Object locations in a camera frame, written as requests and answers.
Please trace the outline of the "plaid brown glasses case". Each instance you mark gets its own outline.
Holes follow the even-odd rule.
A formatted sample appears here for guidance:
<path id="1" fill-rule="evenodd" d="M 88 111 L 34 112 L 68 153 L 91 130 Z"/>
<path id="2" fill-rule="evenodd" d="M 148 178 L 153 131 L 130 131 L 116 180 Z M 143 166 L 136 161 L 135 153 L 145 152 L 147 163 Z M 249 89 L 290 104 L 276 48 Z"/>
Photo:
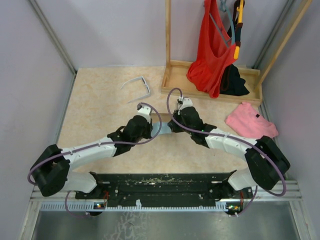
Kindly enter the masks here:
<path id="1" fill-rule="evenodd" d="M 163 124 L 166 124 L 171 121 L 171 116 L 168 113 L 160 113 L 159 115 L 160 117 L 156 113 L 152 113 L 150 115 L 153 123 L 159 123 L 160 118 Z"/>

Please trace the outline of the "light blue cloth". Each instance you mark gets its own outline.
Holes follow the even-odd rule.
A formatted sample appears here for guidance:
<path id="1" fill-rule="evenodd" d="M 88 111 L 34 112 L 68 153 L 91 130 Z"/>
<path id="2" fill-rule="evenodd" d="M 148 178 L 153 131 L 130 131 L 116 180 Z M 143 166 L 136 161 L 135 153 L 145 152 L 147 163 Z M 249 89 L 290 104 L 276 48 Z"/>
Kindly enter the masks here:
<path id="1" fill-rule="evenodd" d="M 156 134 L 158 135 L 164 135 L 164 134 L 171 134 L 172 130 L 168 126 L 168 122 L 162 122 L 160 126 L 160 122 L 154 122 L 152 124 L 152 131 L 151 131 L 151 137 L 154 137 Z"/>

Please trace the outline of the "white sunglasses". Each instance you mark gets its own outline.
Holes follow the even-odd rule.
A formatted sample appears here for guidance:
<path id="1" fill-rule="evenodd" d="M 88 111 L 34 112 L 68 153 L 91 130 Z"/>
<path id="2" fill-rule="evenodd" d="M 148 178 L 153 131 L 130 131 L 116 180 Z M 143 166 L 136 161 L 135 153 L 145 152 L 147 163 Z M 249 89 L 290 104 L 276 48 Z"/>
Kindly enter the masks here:
<path id="1" fill-rule="evenodd" d="M 125 85 L 127 85 L 129 83 L 136 82 L 136 81 L 141 81 L 143 83 L 143 86 L 145 87 L 146 93 L 144 95 L 140 96 L 140 97 L 137 97 L 137 98 L 134 98 L 134 99 L 128 101 L 127 103 L 132 103 L 132 102 L 135 102 L 135 101 L 138 101 L 138 100 L 142 100 L 142 99 L 145 99 L 145 98 L 147 98 L 147 97 L 149 97 L 151 95 L 150 87 L 149 87 L 147 81 L 145 80 L 145 78 L 142 75 L 138 76 L 138 77 L 135 77 L 135 78 L 132 78 L 132 79 L 124 82 L 122 84 L 122 86 L 120 87 L 120 89 L 122 90 Z"/>

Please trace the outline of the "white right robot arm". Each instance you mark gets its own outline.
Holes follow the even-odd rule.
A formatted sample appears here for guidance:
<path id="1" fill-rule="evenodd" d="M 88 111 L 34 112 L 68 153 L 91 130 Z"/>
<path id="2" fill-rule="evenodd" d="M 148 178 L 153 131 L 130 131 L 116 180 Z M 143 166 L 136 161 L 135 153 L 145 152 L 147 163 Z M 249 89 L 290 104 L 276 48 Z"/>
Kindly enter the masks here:
<path id="1" fill-rule="evenodd" d="M 193 106 L 175 110 L 167 125 L 173 133 L 188 133 L 198 145 L 222 150 L 247 163 L 247 168 L 233 171 L 223 185 L 223 192 L 229 198 L 235 198 L 242 189 L 253 186 L 271 191 L 291 167 L 270 137 L 254 139 L 224 132 L 215 125 L 204 123 Z"/>

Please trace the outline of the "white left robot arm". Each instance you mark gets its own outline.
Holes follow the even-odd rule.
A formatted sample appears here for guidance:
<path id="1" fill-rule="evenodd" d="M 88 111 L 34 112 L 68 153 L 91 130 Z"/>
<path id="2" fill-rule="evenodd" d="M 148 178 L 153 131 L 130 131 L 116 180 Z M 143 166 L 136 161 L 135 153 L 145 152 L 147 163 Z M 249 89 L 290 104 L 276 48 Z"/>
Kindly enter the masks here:
<path id="1" fill-rule="evenodd" d="M 38 186 L 44 197 L 60 191 L 75 191 L 97 199 L 104 192 L 104 186 L 98 183 L 97 175 L 74 170 L 88 163 L 128 152 L 140 140 L 149 140 L 152 128 L 150 116 L 135 115 L 126 126 L 119 127 L 100 140 L 70 148 L 50 145 L 31 167 L 28 181 Z"/>

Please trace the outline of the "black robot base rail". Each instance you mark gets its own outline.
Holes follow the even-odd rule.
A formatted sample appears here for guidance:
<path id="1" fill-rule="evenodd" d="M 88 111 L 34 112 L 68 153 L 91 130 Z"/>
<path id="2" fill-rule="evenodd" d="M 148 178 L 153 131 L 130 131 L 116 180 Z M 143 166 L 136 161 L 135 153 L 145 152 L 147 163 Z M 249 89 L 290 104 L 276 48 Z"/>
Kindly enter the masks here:
<path id="1" fill-rule="evenodd" d="M 99 174 L 93 191 L 75 192 L 75 199 L 94 200 L 86 211 L 105 209 L 213 208 L 222 199 L 249 199 L 252 186 L 233 189 L 230 173 L 197 174 Z"/>

